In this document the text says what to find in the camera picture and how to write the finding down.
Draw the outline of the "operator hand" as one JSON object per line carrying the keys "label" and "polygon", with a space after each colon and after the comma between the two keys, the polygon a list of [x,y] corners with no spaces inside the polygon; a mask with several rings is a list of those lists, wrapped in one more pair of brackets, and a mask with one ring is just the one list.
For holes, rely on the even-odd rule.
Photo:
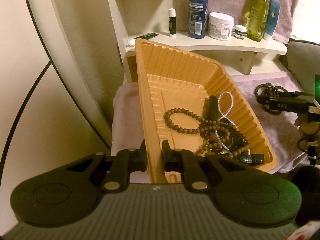
{"label": "operator hand", "polygon": [[295,120],[295,126],[298,127],[300,138],[305,141],[307,141],[312,134],[319,136],[319,122],[308,122],[308,120],[297,118]]}

